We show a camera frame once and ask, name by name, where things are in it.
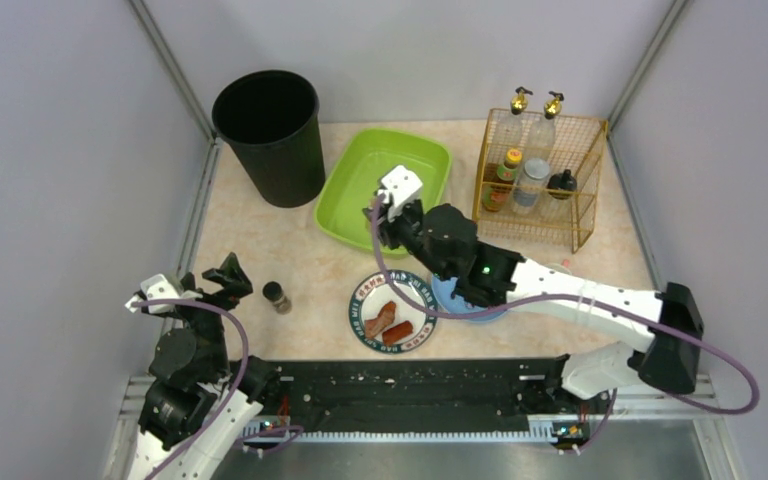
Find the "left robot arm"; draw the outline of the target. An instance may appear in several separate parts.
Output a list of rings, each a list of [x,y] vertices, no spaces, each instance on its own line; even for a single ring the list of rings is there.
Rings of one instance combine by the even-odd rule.
[[[264,408],[279,378],[276,367],[256,356],[231,361],[225,321],[253,286],[234,253],[203,279],[192,273],[154,275],[126,302],[134,313],[179,321],[158,340],[144,395],[130,479],[209,479],[243,429]]]

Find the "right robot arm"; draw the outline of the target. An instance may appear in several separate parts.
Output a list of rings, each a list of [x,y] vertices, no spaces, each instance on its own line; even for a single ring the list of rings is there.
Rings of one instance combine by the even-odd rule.
[[[415,200],[396,211],[363,214],[379,244],[403,247],[454,293],[487,312],[541,313],[596,330],[614,344],[560,358],[547,385],[578,398],[646,384],[671,395],[695,392],[704,323],[689,287],[634,290],[544,266],[479,239],[477,225],[443,204],[424,210]]]

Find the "black lid jar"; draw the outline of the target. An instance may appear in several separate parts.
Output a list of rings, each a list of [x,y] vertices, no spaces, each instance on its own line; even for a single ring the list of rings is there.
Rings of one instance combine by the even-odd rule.
[[[571,169],[553,174],[547,185],[548,195],[556,200],[569,200],[578,190],[578,182]]]

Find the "clear glass bottle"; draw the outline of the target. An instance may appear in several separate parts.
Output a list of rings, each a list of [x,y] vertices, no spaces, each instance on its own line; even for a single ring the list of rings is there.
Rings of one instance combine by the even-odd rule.
[[[547,161],[555,144],[556,117],[561,113],[565,95],[561,92],[550,91],[550,99],[543,106],[542,116],[535,121],[528,132],[525,149],[525,159],[542,159]]]

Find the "small dark spice bottle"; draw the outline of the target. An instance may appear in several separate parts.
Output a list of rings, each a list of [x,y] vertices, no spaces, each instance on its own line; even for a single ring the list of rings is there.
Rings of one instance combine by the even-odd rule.
[[[292,302],[278,282],[267,282],[262,288],[262,295],[278,314],[287,314],[291,311]]]

